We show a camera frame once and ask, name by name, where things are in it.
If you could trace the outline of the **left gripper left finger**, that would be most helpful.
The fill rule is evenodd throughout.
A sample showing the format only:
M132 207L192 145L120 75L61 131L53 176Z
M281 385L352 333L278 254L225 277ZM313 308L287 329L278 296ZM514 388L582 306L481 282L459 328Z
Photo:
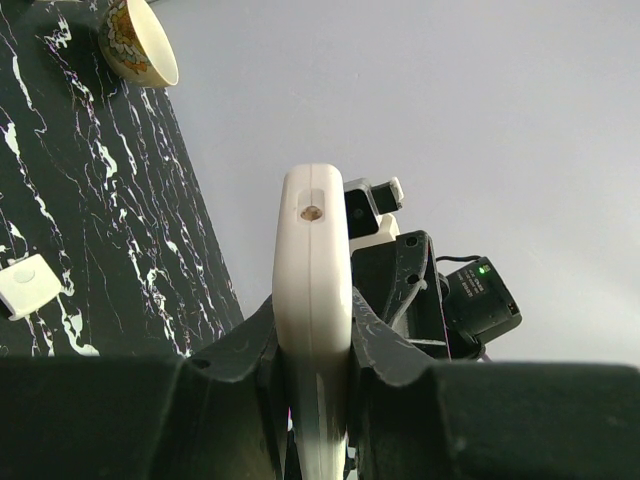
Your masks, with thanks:
M5 357L5 479L280 479L273 307L190 358Z

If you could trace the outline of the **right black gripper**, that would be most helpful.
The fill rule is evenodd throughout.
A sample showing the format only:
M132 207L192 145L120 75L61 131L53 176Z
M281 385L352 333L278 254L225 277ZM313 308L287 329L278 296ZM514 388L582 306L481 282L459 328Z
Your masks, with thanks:
M440 360L478 360L483 346L445 319L448 282L423 230L354 251L353 284L377 317L410 345Z

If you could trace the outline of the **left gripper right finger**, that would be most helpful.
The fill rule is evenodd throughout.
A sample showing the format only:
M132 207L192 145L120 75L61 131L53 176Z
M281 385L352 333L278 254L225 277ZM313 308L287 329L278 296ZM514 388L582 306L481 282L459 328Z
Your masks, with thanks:
M362 479L635 479L639 371L442 361L353 297L348 431Z

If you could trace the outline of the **white remote control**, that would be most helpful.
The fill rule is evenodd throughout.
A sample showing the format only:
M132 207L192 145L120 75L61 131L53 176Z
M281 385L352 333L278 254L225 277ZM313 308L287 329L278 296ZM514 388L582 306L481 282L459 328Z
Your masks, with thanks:
M352 276L343 179L330 164L298 165L285 176L272 302L301 475L340 479Z

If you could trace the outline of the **white battery cover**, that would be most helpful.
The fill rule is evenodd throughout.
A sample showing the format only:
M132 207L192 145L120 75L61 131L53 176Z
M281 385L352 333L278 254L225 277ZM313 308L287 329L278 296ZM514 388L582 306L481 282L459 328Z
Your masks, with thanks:
M1 270L1 302L10 321L21 320L59 295L62 284L46 260L32 255Z

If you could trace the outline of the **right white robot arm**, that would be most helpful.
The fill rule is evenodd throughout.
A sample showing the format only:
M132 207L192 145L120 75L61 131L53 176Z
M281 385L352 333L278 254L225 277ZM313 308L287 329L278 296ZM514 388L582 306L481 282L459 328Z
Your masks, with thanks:
M422 230L358 249L351 265L353 284L376 316L432 358L478 360L522 322L489 258L438 257Z

